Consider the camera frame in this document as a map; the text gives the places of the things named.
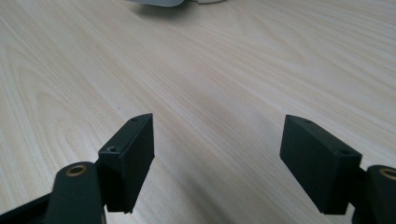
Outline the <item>white pedal bin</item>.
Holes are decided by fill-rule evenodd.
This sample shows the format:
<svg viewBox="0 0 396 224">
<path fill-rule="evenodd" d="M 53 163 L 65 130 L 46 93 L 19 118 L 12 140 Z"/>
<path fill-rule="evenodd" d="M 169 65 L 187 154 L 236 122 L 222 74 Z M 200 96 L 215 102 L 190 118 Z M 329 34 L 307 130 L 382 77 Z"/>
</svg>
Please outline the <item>white pedal bin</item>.
<svg viewBox="0 0 396 224">
<path fill-rule="evenodd" d="M 186 1 L 192 1 L 202 5 L 202 4 L 214 4 L 225 0 L 126 0 L 126 1 L 149 5 L 149 6 L 157 6 L 157 7 L 176 7 Z"/>
</svg>

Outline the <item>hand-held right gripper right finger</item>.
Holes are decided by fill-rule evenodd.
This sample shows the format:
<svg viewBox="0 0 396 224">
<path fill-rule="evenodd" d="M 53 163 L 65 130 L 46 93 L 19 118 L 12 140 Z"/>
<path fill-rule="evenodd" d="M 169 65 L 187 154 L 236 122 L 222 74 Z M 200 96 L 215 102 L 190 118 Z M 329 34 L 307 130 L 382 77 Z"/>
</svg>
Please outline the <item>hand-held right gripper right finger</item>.
<svg viewBox="0 0 396 224">
<path fill-rule="evenodd" d="M 285 117 L 280 159 L 319 212 L 343 215 L 362 155 L 315 122 Z"/>
</svg>

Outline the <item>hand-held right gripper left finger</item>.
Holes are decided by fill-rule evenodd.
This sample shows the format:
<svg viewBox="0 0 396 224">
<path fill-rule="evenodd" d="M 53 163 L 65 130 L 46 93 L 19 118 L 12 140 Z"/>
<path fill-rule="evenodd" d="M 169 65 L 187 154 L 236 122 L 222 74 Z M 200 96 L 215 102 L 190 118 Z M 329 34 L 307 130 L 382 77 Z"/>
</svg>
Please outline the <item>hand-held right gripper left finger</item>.
<svg viewBox="0 0 396 224">
<path fill-rule="evenodd" d="M 155 157 L 153 115 L 129 119 L 99 150 L 98 156 L 107 211 L 132 213 Z"/>
</svg>

